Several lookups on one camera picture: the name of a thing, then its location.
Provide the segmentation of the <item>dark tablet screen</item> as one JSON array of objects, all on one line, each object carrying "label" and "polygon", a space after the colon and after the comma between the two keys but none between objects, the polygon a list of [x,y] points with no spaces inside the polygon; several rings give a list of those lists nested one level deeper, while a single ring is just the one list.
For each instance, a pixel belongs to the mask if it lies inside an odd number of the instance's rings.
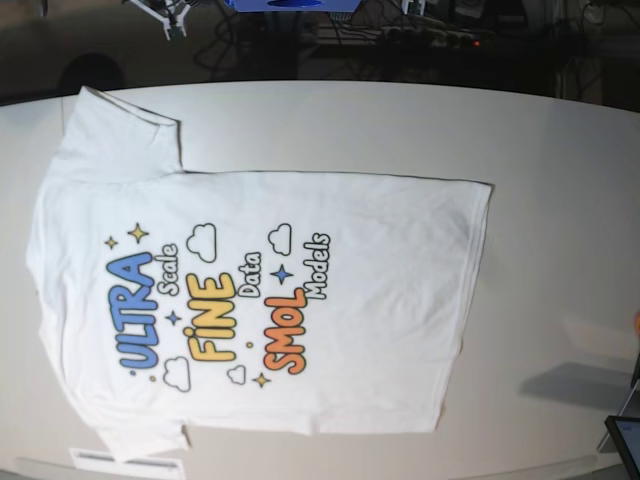
[{"label": "dark tablet screen", "polygon": [[608,416],[605,425],[628,477],[639,480],[639,419]]}]

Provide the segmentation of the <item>white paper label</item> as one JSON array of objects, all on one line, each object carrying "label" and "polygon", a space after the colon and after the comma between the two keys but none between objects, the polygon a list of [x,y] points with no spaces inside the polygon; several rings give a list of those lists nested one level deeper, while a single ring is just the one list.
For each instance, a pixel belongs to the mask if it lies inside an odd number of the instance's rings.
[{"label": "white paper label", "polygon": [[70,448],[69,453],[76,469],[142,479],[186,480],[183,462],[178,459],[144,457],[119,462],[102,451]]}]

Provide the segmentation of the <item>black power strip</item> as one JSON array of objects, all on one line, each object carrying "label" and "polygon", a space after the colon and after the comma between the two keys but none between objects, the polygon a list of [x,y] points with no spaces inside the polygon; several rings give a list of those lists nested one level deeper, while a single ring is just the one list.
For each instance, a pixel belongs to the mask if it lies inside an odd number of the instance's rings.
[{"label": "black power strip", "polygon": [[477,49],[491,36],[482,32],[431,27],[384,27],[382,39],[390,45],[414,49]]}]

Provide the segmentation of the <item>white printed T-shirt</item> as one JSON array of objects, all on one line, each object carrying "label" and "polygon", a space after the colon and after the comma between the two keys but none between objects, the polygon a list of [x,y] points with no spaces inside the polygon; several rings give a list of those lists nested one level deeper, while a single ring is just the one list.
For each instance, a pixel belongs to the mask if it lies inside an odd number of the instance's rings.
[{"label": "white printed T-shirt", "polygon": [[489,185],[195,173],[176,120],[83,88],[26,263],[67,400],[120,461],[189,426],[430,433],[460,353]]}]

